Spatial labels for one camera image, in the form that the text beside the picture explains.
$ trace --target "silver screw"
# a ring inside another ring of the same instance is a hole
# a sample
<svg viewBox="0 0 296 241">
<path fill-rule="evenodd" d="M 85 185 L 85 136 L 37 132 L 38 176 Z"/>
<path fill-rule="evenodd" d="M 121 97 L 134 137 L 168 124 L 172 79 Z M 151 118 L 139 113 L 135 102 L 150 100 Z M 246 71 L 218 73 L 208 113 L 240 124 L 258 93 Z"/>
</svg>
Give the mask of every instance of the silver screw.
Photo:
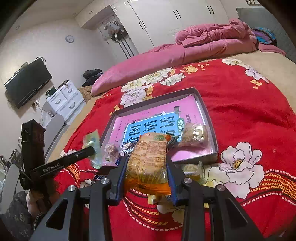
<svg viewBox="0 0 296 241">
<path fill-rule="evenodd" d="M 191 178 L 184 178 L 183 181 L 187 184 L 192 183 L 192 179 Z"/>
<path fill-rule="evenodd" d="M 101 183 L 102 184 L 107 184 L 108 182 L 109 182 L 109 179 L 108 178 L 101 179 Z"/>
<path fill-rule="evenodd" d="M 76 189 L 75 185 L 71 185 L 68 187 L 68 191 L 73 192 Z"/>
<path fill-rule="evenodd" d="M 221 184 L 218 184 L 216 186 L 216 188 L 219 190 L 219 191 L 224 191 L 225 190 L 225 186 L 224 185 L 221 185 Z"/>
</svg>

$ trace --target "green label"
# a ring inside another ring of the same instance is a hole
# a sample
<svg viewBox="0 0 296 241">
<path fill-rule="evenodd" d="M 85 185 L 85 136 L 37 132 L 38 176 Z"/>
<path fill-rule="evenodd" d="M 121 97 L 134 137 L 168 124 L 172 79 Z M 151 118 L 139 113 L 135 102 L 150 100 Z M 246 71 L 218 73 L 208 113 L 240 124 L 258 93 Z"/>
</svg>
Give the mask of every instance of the green label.
<svg viewBox="0 0 296 241">
<path fill-rule="evenodd" d="M 179 118 L 177 119 L 177 128 L 178 128 L 178 132 L 181 133 L 182 129 L 184 128 L 185 122 L 183 118 Z"/>
<path fill-rule="evenodd" d="M 163 140 L 165 140 L 165 137 L 163 135 L 156 135 L 154 137 L 154 140 L 156 140 L 156 141 L 163 141 Z"/>
</svg>

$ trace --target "black screen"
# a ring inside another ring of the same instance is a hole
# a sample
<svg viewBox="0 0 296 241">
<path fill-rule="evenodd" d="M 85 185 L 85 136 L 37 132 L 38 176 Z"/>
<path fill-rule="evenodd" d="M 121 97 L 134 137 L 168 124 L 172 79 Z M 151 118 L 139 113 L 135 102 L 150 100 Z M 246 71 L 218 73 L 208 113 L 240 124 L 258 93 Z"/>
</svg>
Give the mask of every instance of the black screen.
<svg viewBox="0 0 296 241">
<path fill-rule="evenodd" d="M 17 108 L 24 105 L 52 78 L 42 59 L 37 59 L 20 70 L 5 83 L 7 92 Z"/>
</svg>

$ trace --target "beige mattress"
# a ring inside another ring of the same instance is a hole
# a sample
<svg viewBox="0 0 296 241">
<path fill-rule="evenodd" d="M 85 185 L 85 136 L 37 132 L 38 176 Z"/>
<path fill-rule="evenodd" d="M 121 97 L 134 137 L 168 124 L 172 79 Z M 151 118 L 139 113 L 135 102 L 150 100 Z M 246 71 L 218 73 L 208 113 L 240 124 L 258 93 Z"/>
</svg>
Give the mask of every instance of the beige mattress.
<svg viewBox="0 0 296 241">
<path fill-rule="evenodd" d="M 232 56 L 252 66 L 264 77 L 269 79 L 288 99 L 291 108 L 296 112 L 296 64 L 278 53 L 263 53 L 255 51 Z M 52 152 L 49 161 L 59 158 L 60 153 L 68 143 L 68 140 L 91 111 L 95 101 L 102 96 L 92 98 L 87 102 L 83 110 L 72 122 L 68 130 L 63 134 L 56 148 Z"/>
</svg>

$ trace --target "red bed sheet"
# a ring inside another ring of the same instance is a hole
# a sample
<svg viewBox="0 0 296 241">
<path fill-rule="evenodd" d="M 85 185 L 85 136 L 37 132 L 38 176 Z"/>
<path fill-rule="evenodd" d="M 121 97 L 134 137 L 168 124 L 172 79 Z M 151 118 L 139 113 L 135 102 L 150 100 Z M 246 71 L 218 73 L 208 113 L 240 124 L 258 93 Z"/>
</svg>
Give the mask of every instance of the red bed sheet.
<svg viewBox="0 0 296 241">
<path fill-rule="evenodd" d="M 74 132 L 65 153 L 80 150 L 83 136 L 95 129 L 102 135 L 115 110 L 190 87 L 204 100 L 219 146 L 219 164 L 204 167 L 208 184 L 223 183 L 265 237 L 287 227 L 296 212 L 296 117 L 277 87 L 241 61 L 171 67 L 108 91 Z M 58 191 L 84 185 L 95 172 L 88 159 L 71 165 L 56 176 Z M 114 241 L 181 238 L 184 207 L 165 198 L 149 205 L 146 194 L 129 190 L 109 211 Z M 208 214 L 206 227 L 209 234 Z"/>
</svg>

